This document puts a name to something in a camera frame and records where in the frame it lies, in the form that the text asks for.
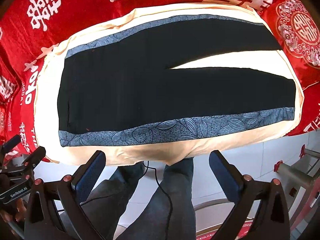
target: embroidered circular pattern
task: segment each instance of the embroidered circular pattern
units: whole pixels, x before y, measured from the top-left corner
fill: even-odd
[[[320,69],[320,33],[304,5],[286,0],[276,7],[276,27],[291,55]]]

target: blue gripper pad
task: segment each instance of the blue gripper pad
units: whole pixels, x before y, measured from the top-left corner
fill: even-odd
[[[218,150],[210,153],[209,165],[227,199],[237,204],[244,186],[241,173]]]
[[[13,136],[9,141],[5,142],[2,147],[5,154],[11,152],[11,150],[16,147],[21,142],[21,138],[18,134]]]
[[[87,200],[105,166],[106,155],[102,151],[96,151],[86,164],[76,170],[71,187],[77,204]]]

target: metal chair leg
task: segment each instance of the metal chair leg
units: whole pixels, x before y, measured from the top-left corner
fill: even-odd
[[[296,182],[305,189],[309,188],[313,181],[313,177],[283,163],[282,161],[278,162],[275,165],[274,171],[278,172],[281,175],[288,176],[294,182]]]
[[[315,152],[309,149],[306,149],[306,145],[303,145],[301,148],[301,153],[300,153],[300,158],[302,158],[304,155],[310,155],[314,158],[320,159],[320,153],[319,152]]]

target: black cable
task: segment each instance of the black cable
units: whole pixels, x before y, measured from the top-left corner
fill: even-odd
[[[169,210],[169,214],[168,214],[168,218],[167,218],[167,226],[166,226],[166,229],[165,229],[165,238],[164,238],[165,240],[167,240],[167,239],[168,239],[168,230],[169,230],[170,218],[171,218],[172,211],[173,211],[172,200],[171,200],[169,194],[166,193],[166,192],[163,190],[163,188],[160,186],[160,183],[159,183],[158,178],[157,178],[157,169],[156,169],[156,168],[152,168],[152,167],[148,167],[148,168],[149,168],[149,169],[152,169],[152,170],[155,170],[155,178],[156,178],[156,182],[157,182],[157,184],[158,184],[158,187],[159,187],[159,188],[161,189],[161,191],[168,197],[169,202],[170,202],[170,210]]]
[[[145,172],[143,173],[143,175],[138,179],[138,181],[147,173],[147,171],[148,171],[148,169],[149,169],[149,161],[148,161],[147,166],[144,165],[144,162],[142,162],[142,164],[143,164],[143,166],[146,167],[147,169],[145,170]],[[81,203],[80,206],[83,206],[84,204],[87,204],[87,203],[89,203],[89,202],[91,202],[91,201],[93,201],[93,200],[102,199],[102,198],[106,198],[106,197],[111,197],[111,196],[116,195],[116,194],[117,194],[117,193],[112,194],[112,195],[108,195],[108,196],[103,196],[103,197],[95,197],[95,198],[92,198],[92,199],[90,199],[90,200],[88,200],[88,201],[85,201],[85,202]]]
[[[147,168],[147,169],[145,170],[145,172],[143,173],[143,175],[138,179],[138,181],[147,173],[148,169],[155,170],[155,178],[156,178],[156,182],[157,182],[157,184],[158,184],[158,187],[161,189],[161,191],[162,191],[162,192],[168,197],[168,199],[169,199],[170,210],[169,210],[169,214],[168,214],[168,218],[167,218],[167,225],[166,225],[166,229],[165,229],[165,238],[164,238],[165,240],[167,240],[167,239],[168,239],[168,230],[169,230],[170,218],[171,218],[171,215],[172,215],[172,212],[173,212],[172,200],[171,200],[169,194],[164,191],[164,189],[161,187],[161,185],[160,185],[160,183],[159,183],[159,181],[158,181],[157,169],[156,169],[156,168],[149,167],[149,161],[148,161],[147,166],[144,164],[144,162],[142,162],[142,164],[143,164],[143,166],[144,166],[145,168]],[[84,204],[87,204],[87,203],[89,203],[89,202],[91,202],[91,201],[93,201],[93,200],[102,199],[102,198],[110,197],[110,196],[113,196],[113,195],[92,198],[92,199],[88,200],[87,202],[81,203],[80,206],[83,206]]]

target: person's leg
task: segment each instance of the person's leg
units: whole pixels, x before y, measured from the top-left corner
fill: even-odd
[[[141,162],[133,166],[118,167],[111,178],[102,181],[82,205],[92,225],[106,240],[113,239],[119,218],[124,213],[143,172],[144,166]],[[67,232],[78,239],[67,215],[62,213],[60,217]]]
[[[164,169],[160,185],[170,196],[173,206],[167,240],[196,239],[196,217],[191,202],[192,177],[193,158],[183,159]],[[165,240],[169,211],[169,199],[158,187],[142,214],[117,240]]]

